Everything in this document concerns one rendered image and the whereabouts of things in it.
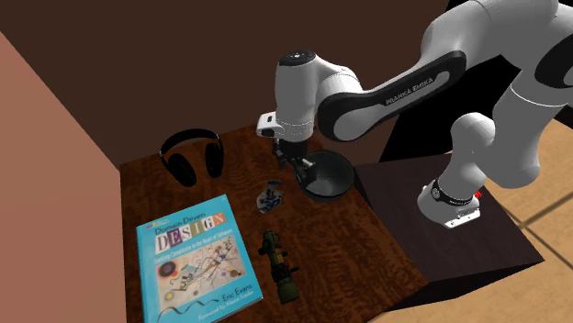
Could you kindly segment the black headphones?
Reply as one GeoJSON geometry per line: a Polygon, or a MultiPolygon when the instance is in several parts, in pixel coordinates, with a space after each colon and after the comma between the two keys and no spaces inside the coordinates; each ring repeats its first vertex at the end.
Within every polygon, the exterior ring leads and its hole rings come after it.
{"type": "Polygon", "coordinates": [[[191,128],[174,133],[162,145],[159,156],[164,168],[173,178],[184,187],[192,187],[197,183],[197,175],[190,162],[180,153],[174,153],[165,159],[164,154],[190,139],[213,139],[205,149],[205,163],[208,175],[218,178],[224,167],[224,146],[218,134],[203,128],[191,128]]]}

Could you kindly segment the dark bowl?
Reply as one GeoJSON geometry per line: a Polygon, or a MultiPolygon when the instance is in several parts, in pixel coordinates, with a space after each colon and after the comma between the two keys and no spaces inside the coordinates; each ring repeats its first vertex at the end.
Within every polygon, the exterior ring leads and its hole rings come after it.
{"type": "Polygon", "coordinates": [[[331,202],[344,196],[354,185],[354,167],[342,154],[331,150],[315,150],[305,156],[312,162],[313,180],[296,179],[302,192],[317,202],[331,202]]]}

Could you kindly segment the blue book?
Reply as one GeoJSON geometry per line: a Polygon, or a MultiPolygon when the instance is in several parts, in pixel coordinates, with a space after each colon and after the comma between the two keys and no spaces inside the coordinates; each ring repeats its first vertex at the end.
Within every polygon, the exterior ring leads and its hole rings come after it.
{"type": "Polygon", "coordinates": [[[144,323],[215,323],[263,299],[227,196],[136,232],[144,323]]]}

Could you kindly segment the blue and white figurine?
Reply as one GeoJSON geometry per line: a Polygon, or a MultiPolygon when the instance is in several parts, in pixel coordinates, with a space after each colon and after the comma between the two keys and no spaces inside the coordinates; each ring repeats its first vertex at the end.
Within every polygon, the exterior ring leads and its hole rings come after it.
{"type": "Polygon", "coordinates": [[[282,202],[284,192],[280,190],[281,181],[268,181],[265,189],[258,195],[256,205],[258,210],[264,214],[279,206],[282,202]]]}

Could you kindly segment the olive green toy launcher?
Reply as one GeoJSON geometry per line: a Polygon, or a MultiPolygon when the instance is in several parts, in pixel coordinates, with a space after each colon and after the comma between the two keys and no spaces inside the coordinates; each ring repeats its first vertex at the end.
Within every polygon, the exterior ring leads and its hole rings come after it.
{"type": "Polygon", "coordinates": [[[287,304],[299,298],[299,291],[292,280],[292,273],[298,267],[290,267],[285,261],[288,255],[282,251],[282,243],[278,234],[271,229],[263,233],[262,246],[258,249],[262,256],[266,255],[270,262],[272,279],[276,285],[277,295],[281,305],[287,304]]]}

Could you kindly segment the dark wooden table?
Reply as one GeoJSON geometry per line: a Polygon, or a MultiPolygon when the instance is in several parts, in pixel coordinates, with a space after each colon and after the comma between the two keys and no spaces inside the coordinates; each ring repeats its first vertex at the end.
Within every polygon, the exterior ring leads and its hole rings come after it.
{"type": "Polygon", "coordinates": [[[293,171],[280,169],[270,139],[254,127],[224,133],[222,175],[204,169],[205,145],[194,141],[178,151],[193,165],[197,183],[181,186],[158,155],[122,164],[121,210],[128,323],[144,323],[136,228],[158,217],[226,195],[261,286],[263,299],[222,323],[366,323],[414,294],[426,281],[387,228],[356,191],[330,203],[310,200],[293,171]],[[262,214],[256,205],[268,181],[281,181],[282,202],[262,214]],[[298,267],[298,300],[281,305],[269,261],[259,255],[263,233],[276,232],[298,267]]]}

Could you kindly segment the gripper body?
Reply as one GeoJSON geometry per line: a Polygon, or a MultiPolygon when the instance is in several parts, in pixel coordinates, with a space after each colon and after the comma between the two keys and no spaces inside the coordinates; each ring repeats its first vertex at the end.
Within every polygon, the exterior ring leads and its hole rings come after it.
{"type": "Polygon", "coordinates": [[[273,141],[273,154],[276,150],[281,150],[286,159],[304,158],[308,153],[308,142],[306,140],[290,142],[284,139],[273,141]]]}

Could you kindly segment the dark robot stand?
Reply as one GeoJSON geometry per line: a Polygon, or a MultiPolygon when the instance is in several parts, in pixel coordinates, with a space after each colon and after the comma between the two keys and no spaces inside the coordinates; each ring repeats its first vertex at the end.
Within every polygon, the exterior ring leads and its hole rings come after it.
{"type": "Polygon", "coordinates": [[[487,188],[479,218],[445,228],[426,218],[416,199],[450,161],[447,154],[359,165],[355,182],[427,284],[396,309],[457,298],[543,262],[487,188]]]}

